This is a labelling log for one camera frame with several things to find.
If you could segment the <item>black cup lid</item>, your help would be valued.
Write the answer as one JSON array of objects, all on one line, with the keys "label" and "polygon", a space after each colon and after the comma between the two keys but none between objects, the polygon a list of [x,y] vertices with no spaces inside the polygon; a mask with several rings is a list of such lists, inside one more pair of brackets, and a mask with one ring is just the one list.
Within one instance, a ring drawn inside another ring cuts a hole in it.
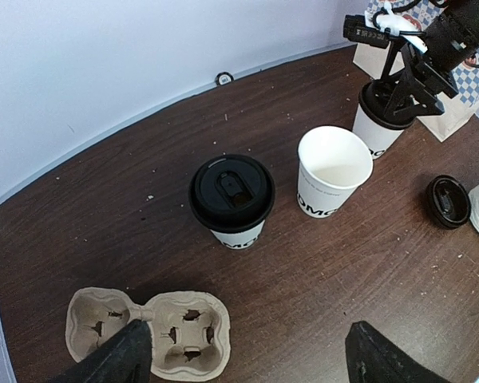
[{"label": "black cup lid", "polygon": [[188,188],[189,206],[207,229],[225,234],[262,223],[275,202],[271,173],[250,156],[228,154],[202,164]]},{"label": "black cup lid", "polygon": [[380,88],[376,81],[365,84],[358,96],[362,111],[376,124],[389,130],[404,130],[412,125],[415,117],[402,119],[401,117],[384,117],[384,110],[389,102],[390,95]]}]

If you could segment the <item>white paper cup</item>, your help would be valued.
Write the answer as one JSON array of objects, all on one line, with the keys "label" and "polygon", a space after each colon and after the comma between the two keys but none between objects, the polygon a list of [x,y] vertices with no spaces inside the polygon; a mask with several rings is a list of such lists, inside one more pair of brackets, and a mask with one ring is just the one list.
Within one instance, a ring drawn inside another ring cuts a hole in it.
[{"label": "white paper cup", "polygon": [[265,219],[255,219],[250,223],[229,219],[208,228],[208,230],[226,248],[244,250],[259,239],[265,223]]},{"label": "white paper cup", "polygon": [[369,148],[373,160],[383,156],[408,125],[384,124],[359,102],[352,132]]}]

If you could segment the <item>stack of black lids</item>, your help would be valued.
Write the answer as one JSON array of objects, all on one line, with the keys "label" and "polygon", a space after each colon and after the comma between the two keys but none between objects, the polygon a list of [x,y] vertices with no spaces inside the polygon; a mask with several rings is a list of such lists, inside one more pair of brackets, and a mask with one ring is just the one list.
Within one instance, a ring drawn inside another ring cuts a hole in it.
[{"label": "stack of black lids", "polygon": [[438,227],[455,230],[468,222],[472,204],[466,189],[454,177],[436,176],[424,196],[427,214]]}]

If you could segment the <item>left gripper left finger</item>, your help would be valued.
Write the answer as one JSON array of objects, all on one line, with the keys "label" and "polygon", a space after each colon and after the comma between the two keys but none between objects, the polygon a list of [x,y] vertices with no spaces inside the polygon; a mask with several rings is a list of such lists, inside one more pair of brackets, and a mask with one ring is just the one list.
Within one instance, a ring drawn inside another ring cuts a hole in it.
[{"label": "left gripper left finger", "polygon": [[148,382],[152,365],[152,335],[147,322],[131,321],[102,347],[52,382]]}]

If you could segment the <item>white paper cups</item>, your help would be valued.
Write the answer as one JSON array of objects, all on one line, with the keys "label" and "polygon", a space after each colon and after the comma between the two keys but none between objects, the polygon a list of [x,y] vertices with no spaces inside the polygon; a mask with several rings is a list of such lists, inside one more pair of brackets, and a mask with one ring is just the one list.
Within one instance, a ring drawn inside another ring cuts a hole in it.
[{"label": "white paper cups", "polygon": [[366,144],[353,132],[319,126],[298,145],[297,201],[315,219],[332,216],[372,175],[374,161]]}]

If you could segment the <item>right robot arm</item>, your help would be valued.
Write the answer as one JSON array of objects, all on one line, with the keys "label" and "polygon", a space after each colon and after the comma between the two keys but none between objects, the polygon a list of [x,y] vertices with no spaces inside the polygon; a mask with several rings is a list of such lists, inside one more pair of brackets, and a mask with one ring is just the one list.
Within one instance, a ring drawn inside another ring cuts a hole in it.
[{"label": "right robot arm", "polygon": [[445,109],[437,95],[458,95],[453,70],[479,48],[479,1],[446,1],[444,10],[423,31],[402,23],[389,3],[372,17],[373,26],[392,39],[377,81],[383,120],[404,124]]}]

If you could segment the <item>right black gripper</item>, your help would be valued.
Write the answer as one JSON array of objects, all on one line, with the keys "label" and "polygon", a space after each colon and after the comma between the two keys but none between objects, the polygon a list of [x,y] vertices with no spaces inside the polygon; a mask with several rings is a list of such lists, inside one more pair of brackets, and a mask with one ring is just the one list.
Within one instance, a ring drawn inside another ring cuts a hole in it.
[{"label": "right black gripper", "polygon": [[[382,75],[378,80],[379,88],[393,88],[383,109],[383,117],[387,120],[413,120],[417,116],[442,115],[443,103],[437,95],[444,93],[448,98],[458,95],[452,73],[435,69],[423,53],[410,43],[405,44],[404,38],[390,38]],[[390,74],[401,49],[404,69]]]}]

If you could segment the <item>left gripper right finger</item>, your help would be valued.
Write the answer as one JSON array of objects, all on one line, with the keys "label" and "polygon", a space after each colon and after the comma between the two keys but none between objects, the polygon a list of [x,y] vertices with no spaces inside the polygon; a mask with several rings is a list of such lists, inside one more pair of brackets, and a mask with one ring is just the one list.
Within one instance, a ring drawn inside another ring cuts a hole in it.
[{"label": "left gripper right finger", "polygon": [[441,382],[369,322],[354,322],[345,340],[349,382]]}]

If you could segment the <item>cardboard cup carrier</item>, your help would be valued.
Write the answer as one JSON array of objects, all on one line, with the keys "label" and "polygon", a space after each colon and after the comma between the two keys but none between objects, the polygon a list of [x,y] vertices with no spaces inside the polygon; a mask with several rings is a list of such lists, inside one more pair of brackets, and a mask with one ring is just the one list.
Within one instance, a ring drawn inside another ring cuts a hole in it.
[{"label": "cardboard cup carrier", "polygon": [[83,361],[135,321],[148,328],[150,371],[159,378],[206,382],[217,378],[229,362],[231,323],[226,306],[212,294],[191,290],[158,294],[144,305],[121,290],[78,290],[66,314],[69,354],[75,362]]}]

